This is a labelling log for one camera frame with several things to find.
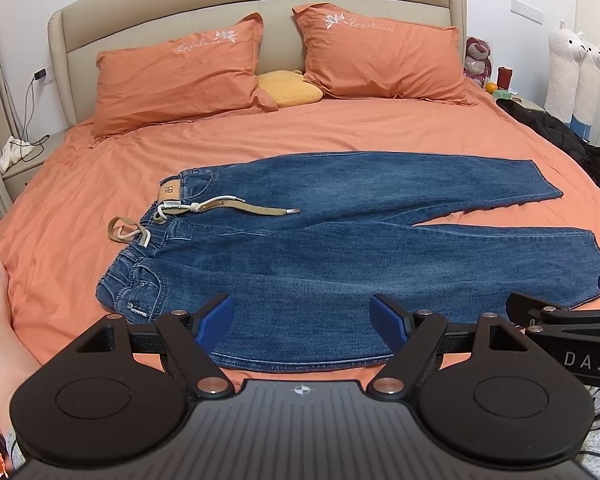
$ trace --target white flower embroidery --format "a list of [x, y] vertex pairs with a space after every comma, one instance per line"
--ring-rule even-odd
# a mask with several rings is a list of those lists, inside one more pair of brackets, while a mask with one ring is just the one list
[[235, 37], [237, 34], [232, 30], [223, 30], [222, 32], [216, 32], [216, 40], [229, 40], [235, 43]]
[[340, 20], [344, 20], [344, 15], [342, 13], [334, 14], [333, 16], [328, 14], [327, 18], [323, 21], [327, 22], [327, 29], [328, 29], [328, 28], [331, 28], [331, 25], [337, 25]]

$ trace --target beige headboard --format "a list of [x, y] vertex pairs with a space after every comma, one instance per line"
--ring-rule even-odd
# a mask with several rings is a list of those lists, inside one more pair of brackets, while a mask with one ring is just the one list
[[258, 73], [302, 70], [302, 40], [291, 8], [329, 1], [352, 12], [460, 29], [466, 43], [466, 0], [79, 0], [49, 21], [49, 47], [62, 110], [75, 125], [93, 115], [102, 50], [146, 46], [199, 30], [229, 27], [250, 14], [264, 19]]

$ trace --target pink plush toy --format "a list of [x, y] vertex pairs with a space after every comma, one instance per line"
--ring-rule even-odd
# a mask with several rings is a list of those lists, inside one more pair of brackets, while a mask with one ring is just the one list
[[473, 79], [482, 88], [491, 77], [491, 47], [489, 43], [477, 38], [467, 38], [464, 75]]

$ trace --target yellow plush toy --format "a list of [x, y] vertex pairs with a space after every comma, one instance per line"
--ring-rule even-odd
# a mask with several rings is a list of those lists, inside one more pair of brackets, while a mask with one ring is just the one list
[[299, 70], [260, 74], [258, 86], [268, 92], [280, 108], [317, 103], [322, 99], [322, 90], [305, 81]]

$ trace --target jeans pocket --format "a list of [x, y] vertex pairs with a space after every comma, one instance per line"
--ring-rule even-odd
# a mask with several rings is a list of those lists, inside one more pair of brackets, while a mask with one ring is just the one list
[[209, 190], [218, 174], [215, 171], [189, 171], [182, 175], [182, 200], [189, 203]]
[[131, 323], [151, 323], [160, 316], [161, 299], [164, 296], [164, 280], [139, 262], [131, 272], [128, 287], [123, 288], [116, 299], [116, 311]]

